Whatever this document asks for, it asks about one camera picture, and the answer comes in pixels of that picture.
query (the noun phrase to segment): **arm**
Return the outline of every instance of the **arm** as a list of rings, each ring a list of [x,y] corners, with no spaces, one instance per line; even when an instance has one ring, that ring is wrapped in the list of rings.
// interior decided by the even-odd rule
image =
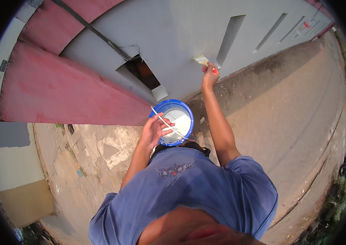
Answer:
[[[170,126],[175,125],[167,118],[164,118],[164,120]],[[123,182],[121,183],[120,190],[135,176],[135,174],[147,167],[148,161],[150,160],[151,151],[154,149],[154,147],[156,147],[159,139],[162,136],[173,132],[171,129],[162,131],[164,128],[167,128],[167,126],[162,122],[162,120],[158,120],[157,115],[154,115],[147,120],[143,127],[141,139],[139,140],[135,148],[135,152],[133,153],[128,171],[123,178]]]
[[[219,79],[218,67],[212,63],[208,63],[208,67],[203,66],[204,72],[203,82],[201,86],[205,110],[207,112],[210,124],[211,137],[217,152],[219,164],[225,167],[230,160],[240,156],[241,154],[236,148],[233,131],[228,121],[222,114],[215,94],[213,86]]]

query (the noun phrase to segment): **blue t-shirt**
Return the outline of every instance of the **blue t-shirt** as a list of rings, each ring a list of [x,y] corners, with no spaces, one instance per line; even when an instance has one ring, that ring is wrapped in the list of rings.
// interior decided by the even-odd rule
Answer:
[[[178,206],[198,208],[218,223],[260,239],[277,211],[278,194],[249,156],[214,165],[186,147],[162,150],[118,193],[108,193],[92,218],[93,244],[135,244],[154,220]]]

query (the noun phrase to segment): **concrete ground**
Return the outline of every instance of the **concrete ground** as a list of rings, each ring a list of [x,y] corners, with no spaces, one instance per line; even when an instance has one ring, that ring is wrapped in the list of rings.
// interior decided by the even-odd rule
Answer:
[[[264,168],[279,193],[266,244],[291,244],[316,218],[346,151],[346,79],[333,33],[222,79],[215,88],[237,149]],[[187,101],[194,132],[211,149],[201,95]],[[57,212],[42,219],[63,245],[91,244],[88,224],[118,192],[142,127],[35,124],[37,148]]]

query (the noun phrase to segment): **person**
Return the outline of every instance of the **person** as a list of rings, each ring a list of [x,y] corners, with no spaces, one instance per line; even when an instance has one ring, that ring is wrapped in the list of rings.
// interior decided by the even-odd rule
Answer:
[[[218,67],[208,63],[202,71],[201,91],[220,166],[196,142],[157,146],[172,130],[162,131],[167,126],[157,115],[149,118],[120,191],[106,195],[90,222],[93,244],[262,244],[258,240],[277,210],[277,190],[263,168],[236,148],[213,92]]]

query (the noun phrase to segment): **hand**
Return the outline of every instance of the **hand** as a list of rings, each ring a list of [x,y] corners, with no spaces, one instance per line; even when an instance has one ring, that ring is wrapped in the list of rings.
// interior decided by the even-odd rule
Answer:
[[[170,134],[173,132],[173,130],[165,130],[162,131],[164,128],[167,128],[167,125],[162,122],[162,120],[159,120],[158,115],[154,115],[147,120],[146,124],[143,127],[142,136],[139,141],[139,144],[143,144],[147,150],[152,150],[156,145],[158,144],[159,139],[167,134]],[[164,118],[164,121],[169,124],[171,127],[174,126],[174,123],[171,123],[169,119]]]
[[[208,67],[203,66],[202,71],[204,72],[203,75],[203,82],[202,82],[202,90],[207,89],[207,90],[212,90],[214,84],[218,81],[219,79],[219,70],[216,65],[213,63],[207,62]]]

